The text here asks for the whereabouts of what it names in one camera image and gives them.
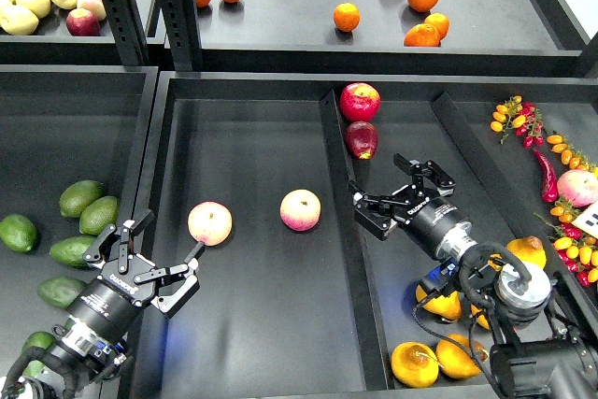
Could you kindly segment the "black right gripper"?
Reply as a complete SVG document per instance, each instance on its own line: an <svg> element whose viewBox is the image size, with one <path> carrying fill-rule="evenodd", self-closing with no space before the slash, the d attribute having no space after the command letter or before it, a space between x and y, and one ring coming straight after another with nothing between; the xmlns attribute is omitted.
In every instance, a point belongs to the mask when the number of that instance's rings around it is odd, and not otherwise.
<svg viewBox="0 0 598 399"><path fill-rule="evenodd" d="M471 221L449 201L454 179L432 160L421 163L395 153L393 163L411 176L411 183L393 194L369 194L348 181L354 219L378 240L399 226L431 259L460 261L477 242L470 236Z"/></svg>

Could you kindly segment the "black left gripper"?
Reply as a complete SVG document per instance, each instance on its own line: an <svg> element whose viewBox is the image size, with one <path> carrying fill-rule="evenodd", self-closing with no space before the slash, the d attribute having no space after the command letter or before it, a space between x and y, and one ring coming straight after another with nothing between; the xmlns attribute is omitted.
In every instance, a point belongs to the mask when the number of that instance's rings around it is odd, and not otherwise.
<svg viewBox="0 0 598 399"><path fill-rule="evenodd" d="M134 255L135 238L153 221L145 209L122 224L109 224L81 256L88 266L102 268L66 309L66 329L86 329L109 344L118 343L143 308L154 306L172 318L199 291L196 275L206 245L198 241L182 263L156 268Z"/></svg>

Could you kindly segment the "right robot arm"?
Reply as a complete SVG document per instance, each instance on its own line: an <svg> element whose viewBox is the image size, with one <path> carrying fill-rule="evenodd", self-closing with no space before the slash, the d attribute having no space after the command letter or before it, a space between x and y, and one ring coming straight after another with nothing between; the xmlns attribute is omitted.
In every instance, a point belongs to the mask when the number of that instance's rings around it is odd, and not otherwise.
<svg viewBox="0 0 598 399"><path fill-rule="evenodd" d="M437 163L393 156L410 183L389 195L371 195L349 179L354 219L384 240L402 229L440 265L421 279L424 296L412 309L417 318L435 299L462 293L484 316L493 344L482 363L469 340L441 341L464 352L500 398L594 398L597 395L597 341L581 319L558 311L562 280L524 262L503 245L478 243L472 224L449 201L455 182Z"/></svg>

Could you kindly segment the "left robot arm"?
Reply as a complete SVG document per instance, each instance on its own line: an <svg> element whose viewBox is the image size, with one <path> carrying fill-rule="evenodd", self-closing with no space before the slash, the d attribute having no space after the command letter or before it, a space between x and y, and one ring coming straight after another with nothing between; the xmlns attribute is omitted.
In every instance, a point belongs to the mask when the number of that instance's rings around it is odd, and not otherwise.
<svg viewBox="0 0 598 399"><path fill-rule="evenodd" d="M135 251L135 237L152 221L146 211L121 225L109 224L81 259L99 273L67 307L68 320L54 329L47 348L28 348L8 370L1 395L73 398L91 383L117 376L130 357L124 340L149 306L173 317L199 290L198 241L180 264L159 267Z"/></svg>

